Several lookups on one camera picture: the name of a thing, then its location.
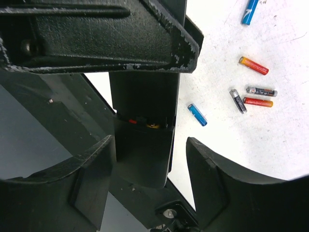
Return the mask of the black battery cover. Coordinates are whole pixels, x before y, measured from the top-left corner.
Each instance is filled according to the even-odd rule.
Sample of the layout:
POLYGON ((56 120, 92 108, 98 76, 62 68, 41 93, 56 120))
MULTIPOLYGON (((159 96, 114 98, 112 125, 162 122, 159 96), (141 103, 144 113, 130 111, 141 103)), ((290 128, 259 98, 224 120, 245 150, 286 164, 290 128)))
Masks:
POLYGON ((175 127, 152 129, 114 119, 116 172, 146 188, 163 188, 167 181, 175 127))

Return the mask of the red orange battery top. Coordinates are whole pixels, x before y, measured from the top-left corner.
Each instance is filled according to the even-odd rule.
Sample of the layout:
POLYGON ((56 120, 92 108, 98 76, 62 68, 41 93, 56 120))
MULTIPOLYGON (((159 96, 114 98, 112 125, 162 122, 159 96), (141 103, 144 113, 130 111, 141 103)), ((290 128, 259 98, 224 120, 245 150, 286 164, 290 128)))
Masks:
POLYGON ((129 122, 132 123, 132 124, 137 124, 137 121, 135 121, 133 119, 130 119, 129 122))

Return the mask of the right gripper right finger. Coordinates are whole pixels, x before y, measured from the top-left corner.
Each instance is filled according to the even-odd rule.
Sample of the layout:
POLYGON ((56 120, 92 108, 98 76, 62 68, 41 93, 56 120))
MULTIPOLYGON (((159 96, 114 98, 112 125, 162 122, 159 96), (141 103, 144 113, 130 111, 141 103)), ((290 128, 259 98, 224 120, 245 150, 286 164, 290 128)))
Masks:
POLYGON ((202 231, 308 231, 307 176, 286 181, 255 172, 193 137, 186 141, 186 158, 202 231))

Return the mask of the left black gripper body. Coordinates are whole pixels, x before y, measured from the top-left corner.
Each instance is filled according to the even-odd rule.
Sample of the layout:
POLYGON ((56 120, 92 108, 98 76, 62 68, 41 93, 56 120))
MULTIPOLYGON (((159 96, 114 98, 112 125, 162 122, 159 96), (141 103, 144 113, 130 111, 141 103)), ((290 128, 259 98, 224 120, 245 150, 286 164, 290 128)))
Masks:
POLYGON ((3 0, 6 71, 191 73, 204 36, 184 0, 3 0))

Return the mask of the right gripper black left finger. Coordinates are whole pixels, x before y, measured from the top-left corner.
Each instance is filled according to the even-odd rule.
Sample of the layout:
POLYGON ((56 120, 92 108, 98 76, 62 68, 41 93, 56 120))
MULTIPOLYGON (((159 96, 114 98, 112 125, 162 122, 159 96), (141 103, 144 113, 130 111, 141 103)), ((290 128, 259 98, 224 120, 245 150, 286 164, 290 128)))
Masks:
POLYGON ((109 135, 27 178, 2 180, 1 231, 99 231, 115 161, 115 139, 109 135))

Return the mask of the black remote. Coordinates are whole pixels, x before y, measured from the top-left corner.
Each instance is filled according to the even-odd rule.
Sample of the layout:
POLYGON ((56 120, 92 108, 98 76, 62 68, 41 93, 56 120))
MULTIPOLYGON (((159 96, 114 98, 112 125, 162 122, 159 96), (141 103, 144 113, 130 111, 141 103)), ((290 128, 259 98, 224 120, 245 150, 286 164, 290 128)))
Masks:
POLYGON ((174 127, 180 75, 168 72, 110 72, 112 107, 122 117, 144 117, 174 127))

